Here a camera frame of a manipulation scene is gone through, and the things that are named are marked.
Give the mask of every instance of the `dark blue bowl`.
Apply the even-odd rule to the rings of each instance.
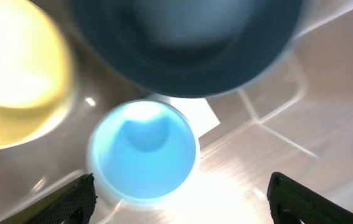
[[[279,56],[293,35],[304,0],[264,2],[238,37],[176,50],[146,38],[137,25],[133,0],[70,0],[83,34],[111,66],[153,92],[183,98],[233,90]]]

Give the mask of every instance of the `yellow cup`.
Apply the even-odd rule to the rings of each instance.
[[[72,57],[56,25],[29,1],[0,0],[0,149],[56,127],[72,90]]]

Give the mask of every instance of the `blue bowl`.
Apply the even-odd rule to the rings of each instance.
[[[148,100],[110,111],[94,130],[88,168],[101,197],[152,206],[170,196],[198,165],[200,147],[188,120]]]

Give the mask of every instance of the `light blue bowl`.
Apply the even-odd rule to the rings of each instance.
[[[173,194],[199,158],[188,120],[172,106],[148,100],[110,111],[94,130],[87,154],[98,194],[139,207]]]

